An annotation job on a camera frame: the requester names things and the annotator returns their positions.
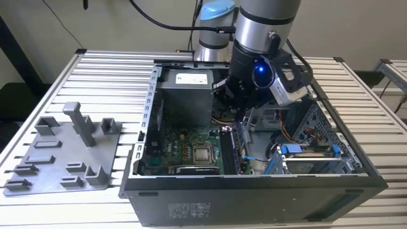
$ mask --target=wall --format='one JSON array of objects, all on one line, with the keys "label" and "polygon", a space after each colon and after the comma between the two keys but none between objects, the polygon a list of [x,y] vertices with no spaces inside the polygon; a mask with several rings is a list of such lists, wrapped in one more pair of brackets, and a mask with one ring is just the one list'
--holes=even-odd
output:
[{"label": "wall", "polygon": [[[188,32],[152,25],[126,0],[46,0],[84,47],[100,50],[185,49]],[[193,0],[136,0],[157,21],[186,26]],[[341,56],[353,69],[377,59],[407,59],[405,0],[303,0],[289,39],[304,56]],[[57,77],[77,44],[40,0],[1,0],[0,14],[48,82]]]},{"label": "wall", "polygon": [[6,83],[22,82],[20,74],[13,68],[2,50],[0,50],[0,89]]}]

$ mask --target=wire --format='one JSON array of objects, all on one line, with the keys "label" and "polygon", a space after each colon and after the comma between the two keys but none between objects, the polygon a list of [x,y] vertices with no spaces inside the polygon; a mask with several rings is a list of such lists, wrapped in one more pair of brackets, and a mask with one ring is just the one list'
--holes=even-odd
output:
[{"label": "wire", "polygon": [[256,160],[256,161],[260,161],[260,162],[268,162],[268,161],[264,161],[264,160],[260,160],[260,159],[256,159],[256,158],[254,158],[254,160]]},{"label": "wire", "polygon": [[313,76],[313,70],[312,70],[312,67],[311,65],[308,64],[308,62],[305,61],[305,59],[301,57],[301,55],[297,53],[297,51],[295,50],[292,44],[291,44],[291,41],[287,39],[287,45],[288,45],[288,48],[291,50],[291,52],[293,53],[293,55],[297,57],[297,59],[301,61],[301,63],[304,64],[307,70],[308,70],[308,73],[311,75],[311,77]]},{"label": "wire", "polygon": [[265,147],[265,157],[269,159],[269,152],[270,152],[270,150],[275,148],[275,146],[277,145],[277,143],[273,143],[272,144],[272,142],[269,142],[268,143],[268,145],[266,145],[266,147]]},{"label": "wire", "polygon": [[289,134],[287,133],[284,124],[283,124],[283,116],[281,116],[281,110],[280,110],[280,115],[279,115],[279,119],[280,119],[280,129],[281,129],[281,133],[284,135],[284,137],[287,138],[287,140],[289,142],[292,142],[293,144],[296,144],[296,142],[292,140],[292,138],[289,137]]},{"label": "wire", "polygon": [[312,139],[312,137],[307,137],[307,138],[301,141],[301,144],[303,144],[308,139]]},{"label": "wire", "polygon": [[[197,19],[197,15],[198,15],[198,12],[200,12],[200,7],[202,5],[202,0],[200,0],[200,2],[197,3],[197,0],[194,0],[194,9],[193,9],[193,15],[192,15],[192,27],[194,27],[194,23],[196,23],[196,19]],[[192,53],[193,53],[193,48],[192,48],[192,33],[193,33],[193,30],[190,30],[190,33],[189,33],[189,39],[188,39],[188,51],[190,50]]]},{"label": "wire", "polygon": [[399,103],[399,105],[396,106],[396,109],[395,109],[393,113],[397,113],[397,111],[399,111],[400,108],[401,108],[401,105],[403,105],[403,103]]},{"label": "wire", "polygon": [[213,117],[210,117],[210,119],[212,119],[216,123],[218,123],[218,124],[221,124],[221,125],[230,125],[230,124],[233,124],[233,123],[221,122],[221,121],[218,121],[217,119],[214,119]]},{"label": "wire", "polygon": [[381,91],[381,93],[380,93],[379,98],[381,98],[381,96],[383,96],[383,94],[384,94],[384,91],[385,91],[385,89],[387,89],[387,87],[388,87],[388,85],[389,85],[391,82],[392,82],[392,81],[388,80],[388,82],[387,82],[387,84],[385,84],[385,86],[384,86],[384,88],[383,88],[383,91]]},{"label": "wire", "polygon": [[157,22],[154,19],[152,19],[152,17],[149,17],[146,15],[146,13],[140,9],[140,7],[136,5],[133,0],[128,0],[129,3],[132,4],[133,8],[137,10],[137,12],[142,15],[142,17],[149,20],[153,24],[156,24],[157,26],[168,29],[168,30],[177,30],[177,31],[190,31],[190,30],[208,30],[208,31],[213,31],[217,33],[234,33],[234,27],[232,26],[224,26],[224,27],[182,27],[182,26],[170,26],[170,25],[165,25],[160,22]]},{"label": "wire", "polygon": [[54,15],[56,19],[58,20],[58,23],[61,23],[61,26],[64,27],[64,29],[66,30],[66,32],[70,34],[70,37],[76,40],[78,46],[84,49],[81,43],[78,42],[78,40],[76,39],[76,37],[73,36],[73,34],[70,33],[70,31],[66,29],[66,27],[64,26],[58,16],[56,15],[54,11],[52,10],[50,6],[48,5],[48,3],[45,2],[45,0],[41,0],[44,2],[44,4],[46,5],[48,9],[50,10],[52,14]]}]

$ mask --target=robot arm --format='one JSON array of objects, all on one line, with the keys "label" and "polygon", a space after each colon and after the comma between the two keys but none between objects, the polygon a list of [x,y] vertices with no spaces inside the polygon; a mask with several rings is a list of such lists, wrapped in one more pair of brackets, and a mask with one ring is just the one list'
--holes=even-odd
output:
[{"label": "robot arm", "polygon": [[229,76],[214,88],[237,119],[252,107],[273,100],[284,106],[307,94],[312,76],[281,48],[299,4],[300,0],[241,0]]}]

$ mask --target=sticker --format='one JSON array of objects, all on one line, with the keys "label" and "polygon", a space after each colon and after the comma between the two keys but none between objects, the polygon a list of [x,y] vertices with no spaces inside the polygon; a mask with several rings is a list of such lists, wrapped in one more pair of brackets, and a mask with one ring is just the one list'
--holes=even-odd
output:
[{"label": "sticker", "polygon": [[176,84],[208,84],[206,74],[178,73]]},{"label": "sticker", "polygon": [[169,218],[208,218],[210,203],[170,203]]}]

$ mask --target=metal frame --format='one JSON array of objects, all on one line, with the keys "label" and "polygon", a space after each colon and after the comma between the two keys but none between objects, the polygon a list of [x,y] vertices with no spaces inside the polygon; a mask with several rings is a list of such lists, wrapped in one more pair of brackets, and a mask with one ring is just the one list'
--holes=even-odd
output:
[{"label": "metal frame", "polygon": [[375,67],[407,94],[407,61],[380,60]]},{"label": "metal frame", "polygon": [[[93,110],[89,113],[92,120],[98,118],[100,113],[105,113],[113,115],[117,121],[124,122],[109,188],[104,191],[56,193],[20,198],[6,198],[0,194],[0,213],[6,216],[1,218],[0,225],[28,229],[37,227],[41,229],[53,229],[54,227],[142,228],[129,201],[117,198],[117,186],[121,183],[126,157],[132,156],[132,147],[134,147],[138,132],[136,120],[141,117],[141,113],[137,111],[137,104],[142,105],[144,99],[142,95],[136,93],[140,91],[137,85],[145,82],[144,78],[149,75],[152,60],[162,58],[188,60],[190,54],[88,51],[82,55],[74,55],[12,142],[0,154],[0,192],[2,193],[1,187],[10,175],[10,173],[4,172],[18,164],[18,157],[24,155],[28,149],[26,145],[32,142],[33,119],[46,110],[53,110],[58,103],[70,99],[80,99],[82,103],[86,103],[84,108],[88,112]],[[325,85],[335,85],[340,82],[359,86],[355,80],[357,76],[352,74],[352,71],[348,73],[332,58],[307,57],[305,59],[313,68],[313,76],[323,90]],[[228,225],[213,226],[213,228],[405,228],[405,140],[401,139],[399,143],[388,142],[393,135],[405,136],[403,128],[396,125],[393,118],[383,112],[381,105],[373,102],[372,96],[363,91],[347,94],[331,92],[325,95],[351,134],[355,139],[360,139],[359,145],[389,188],[333,223]],[[377,110],[352,110],[355,107],[363,108],[365,106],[377,108]],[[57,113],[46,113],[53,115],[57,121],[64,121]],[[376,122],[376,118],[385,118],[388,123]],[[364,139],[367,134],[377,136],[379,142],[373,144],[367,142]]]}]

